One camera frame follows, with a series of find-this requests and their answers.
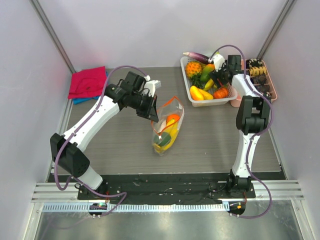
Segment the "white toy radish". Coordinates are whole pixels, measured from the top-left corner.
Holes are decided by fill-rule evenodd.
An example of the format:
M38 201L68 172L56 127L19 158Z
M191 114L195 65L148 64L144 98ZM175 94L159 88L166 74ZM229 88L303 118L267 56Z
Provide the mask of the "white toy radish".
M167 128L167 123L166 123L166 121L164 120L164 121L161 123L161 125L160 125L160 128L159 128L158 133L161 134L166 128Z

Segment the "clear orange zip top bag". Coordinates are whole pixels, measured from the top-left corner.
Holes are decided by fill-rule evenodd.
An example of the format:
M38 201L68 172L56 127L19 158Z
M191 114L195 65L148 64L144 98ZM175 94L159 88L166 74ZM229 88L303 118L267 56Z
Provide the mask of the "clear orange zip top bag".
M185 109L176 96L157 109L158 122L151 122L151 145L160 156L176 141L185 116Z

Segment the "orange toy orange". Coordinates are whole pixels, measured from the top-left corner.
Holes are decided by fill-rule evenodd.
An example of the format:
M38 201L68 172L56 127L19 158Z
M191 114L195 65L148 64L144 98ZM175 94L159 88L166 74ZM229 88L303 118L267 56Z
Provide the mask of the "orange toy orange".
M178 114L171 114L166 118L166 124L170 125L172 123L179 121L179 119L180 119L180 116Z

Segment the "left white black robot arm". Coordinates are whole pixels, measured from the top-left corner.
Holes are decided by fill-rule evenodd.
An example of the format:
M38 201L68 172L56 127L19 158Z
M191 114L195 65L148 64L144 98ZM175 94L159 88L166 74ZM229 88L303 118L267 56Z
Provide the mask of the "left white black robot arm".
M58 189L65 189L58 178L57 168L62 168L85 186L93 198L102 199L107 192L106 183L93 169L84 151L100 129L124 108L129 107L137 116L158 122L156 89L160 87L159 80L129 71L117 84L108 83L96 104L73 127L62 135L53 134L50 147Z

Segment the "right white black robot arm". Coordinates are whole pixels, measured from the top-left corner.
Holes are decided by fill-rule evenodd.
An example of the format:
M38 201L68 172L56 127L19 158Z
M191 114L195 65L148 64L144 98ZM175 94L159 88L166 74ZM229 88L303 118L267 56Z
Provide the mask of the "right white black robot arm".
M269 123L270 103L251 82L248 71L242 68L240 55L229 55L228 59L225 59L221 54L215 53L208 61L215 67L215 70L209 73L214 84L220 89L230 84L241 96L236 115L239 144L225 186L226 193L236 198L250 190L254 152L261 132Z

